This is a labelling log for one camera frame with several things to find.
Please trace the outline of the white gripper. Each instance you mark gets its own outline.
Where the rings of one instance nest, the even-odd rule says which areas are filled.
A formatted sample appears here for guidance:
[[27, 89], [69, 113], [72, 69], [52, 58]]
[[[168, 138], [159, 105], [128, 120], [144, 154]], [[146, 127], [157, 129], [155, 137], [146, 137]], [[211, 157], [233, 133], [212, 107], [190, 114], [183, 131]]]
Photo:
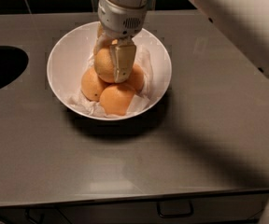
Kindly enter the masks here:
[[135, 36], [142, 30], [146, 14], [147, 0], [99, 0], [98, 17], [101, 23], [98, 23], [93, 54], [110, 46], [113, 38], [124, 38], [110, 46], [115, 83], [126, 81], [132, 72], [136, 45], [128, 36]]

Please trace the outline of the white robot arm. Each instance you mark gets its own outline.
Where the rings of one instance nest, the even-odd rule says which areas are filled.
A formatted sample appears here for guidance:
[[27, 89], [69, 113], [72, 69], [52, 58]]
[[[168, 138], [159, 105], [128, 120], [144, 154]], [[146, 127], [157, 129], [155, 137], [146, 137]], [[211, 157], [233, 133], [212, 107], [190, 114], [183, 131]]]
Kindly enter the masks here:
[[[269, 0], [188, 0], [199, 9], [215, 27], [266, 78], [269, 88]], [[106, 34], [126, 38], [135, 33], [123, 22], [130, 16], [146, 13], [146, 0], [99, 0], [98, 16]], [[264, 157], [269, 161], [269, 105], [252, 105], [249, 111], [235, 112], [241, 119], [234, 130], [245, 142], [245, 149], [255, 153], [267, 148]]]

